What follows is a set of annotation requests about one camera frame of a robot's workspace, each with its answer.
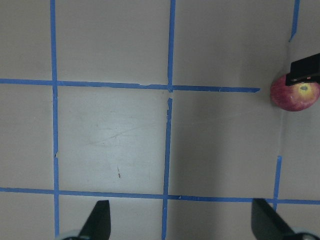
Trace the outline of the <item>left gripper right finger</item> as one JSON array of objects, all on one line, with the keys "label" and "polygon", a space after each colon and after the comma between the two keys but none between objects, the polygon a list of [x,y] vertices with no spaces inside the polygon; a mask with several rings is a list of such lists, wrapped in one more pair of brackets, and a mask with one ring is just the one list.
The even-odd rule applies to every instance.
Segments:
[{"label": "left gripper right finger", "polygon": [[263,198],[252,199],[251,230],[256,240],[284,240],[296,234]]}]

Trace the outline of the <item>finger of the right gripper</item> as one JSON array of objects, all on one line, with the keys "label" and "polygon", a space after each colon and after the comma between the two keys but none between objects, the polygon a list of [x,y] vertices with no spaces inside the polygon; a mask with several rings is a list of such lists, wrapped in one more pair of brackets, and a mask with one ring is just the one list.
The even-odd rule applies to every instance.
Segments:
[{"label": "finger of the right gripper", "polygon": [[293,86],[300,83],[320,83],[320,54],[314,54],[290,65],[290,72],[285,76],[285,85]]}]

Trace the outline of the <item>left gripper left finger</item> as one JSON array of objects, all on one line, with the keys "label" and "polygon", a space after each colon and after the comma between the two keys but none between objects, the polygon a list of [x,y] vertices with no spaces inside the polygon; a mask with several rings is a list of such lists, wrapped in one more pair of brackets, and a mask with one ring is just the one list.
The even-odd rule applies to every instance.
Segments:
[{"label": "left gripper left finger", "polygon": [[78,234],[81,240],[108,240],[111,235],[111,212],[108,200],[96,202]]}]

